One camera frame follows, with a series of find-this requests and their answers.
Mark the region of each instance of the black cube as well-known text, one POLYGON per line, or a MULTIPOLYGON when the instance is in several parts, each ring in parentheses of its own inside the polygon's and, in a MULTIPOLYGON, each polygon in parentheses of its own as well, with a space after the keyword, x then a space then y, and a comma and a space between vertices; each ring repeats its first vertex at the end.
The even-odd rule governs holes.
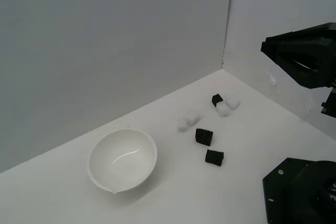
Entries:
POLYGON ((204 129, 196 129, 196 135, 195 135, 196 142, 210 146, 213 135, 214 133, 212 131, 207 131, 204 129))
POLYGON ((224 159, 224 152, 208 150, 205 156, 205 162, 221 166, 224 159))
POLYGON ((222 102, 223 98, 219 94, 216 94, 212 97, 211 101, 214 106, 217 106, 217 103, 222 102))

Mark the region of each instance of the white sponge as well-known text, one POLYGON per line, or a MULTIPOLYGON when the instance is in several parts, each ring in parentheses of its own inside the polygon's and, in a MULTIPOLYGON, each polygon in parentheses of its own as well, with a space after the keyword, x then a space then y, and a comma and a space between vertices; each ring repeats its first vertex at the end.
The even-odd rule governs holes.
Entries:
POLYGON ((224 101, 216 104, 216 111, 222 118, 231 115, 232 112, 224 101))
POLYGON ((201 119, 201 115, 196 110, 188 110, 184 118, 189 126, 193 126, 201 119))
POLYGON ((225 103, 229 106, 230 109, 235 110, 238 108, 240 101, 235 97, 227 97, 225 103))
POLYGON ((186 131, 189 128, 186 118, 180 118, 177 120, 177 130, 186 131))

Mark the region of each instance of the white wall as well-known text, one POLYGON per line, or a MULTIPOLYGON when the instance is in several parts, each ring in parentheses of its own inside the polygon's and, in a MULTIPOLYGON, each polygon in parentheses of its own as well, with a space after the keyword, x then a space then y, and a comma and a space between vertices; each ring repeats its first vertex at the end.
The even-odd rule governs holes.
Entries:
POLYGON ((228 2, 0 0, 0 172, 220 69, 228 2))
POLYGON ((260 52, 266 37, 328 22, 336 22, 336 0, 230 0, 223 67, 336 139, 336 119, 320 113, 330 90, 302 88, 260 52))

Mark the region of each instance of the sponge block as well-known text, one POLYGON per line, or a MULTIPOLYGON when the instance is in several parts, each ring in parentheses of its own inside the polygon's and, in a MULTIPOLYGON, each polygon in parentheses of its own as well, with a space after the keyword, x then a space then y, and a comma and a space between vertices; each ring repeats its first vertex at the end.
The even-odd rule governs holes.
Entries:
POLYGON ((216 106, 216 111, 220 117, 231 115, 231 109, 225 104, 225 102, 219 102, 216 106))
POLYGON ((177 120, 177 130, 186 131, 189 128, 187 120, 185 118, 180 118, 177 120))
POLYGON ((207 150, 205 162, 221 166, 224 159, 224 152, 207 150))
POLYGON ((201 119, 201 115, 196 110, 188 110, 185 113, 184 118, 189 126, 193 126, 201 119))
POLYGON ((235 110, 238 108, 240 101, 235 97, 228 97, 226 98, 225 103, 229 106, 230 109, 235 110))
POLYGON ((214 106, 217 106, 217 103, 222 102, 223 98, 219 94, 216 94, 212 97, 211 101, 214 106))
POLYGON ((214 133, 212 131, 207 131, 204 129, 196 129, 196 135, 195 135, 196 142, 210 146, 213 135, 214 133))

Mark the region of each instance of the white bowl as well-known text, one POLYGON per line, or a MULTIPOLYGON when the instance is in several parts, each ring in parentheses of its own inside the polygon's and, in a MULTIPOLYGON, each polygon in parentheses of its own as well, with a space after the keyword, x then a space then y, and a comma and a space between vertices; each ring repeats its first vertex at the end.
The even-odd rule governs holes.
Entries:
POLYGON ((114 131, 92 149, 88 173, 96 186, 116 194, 143 183, 154 169, 157 154, 147 133, 135 129, 114 131))

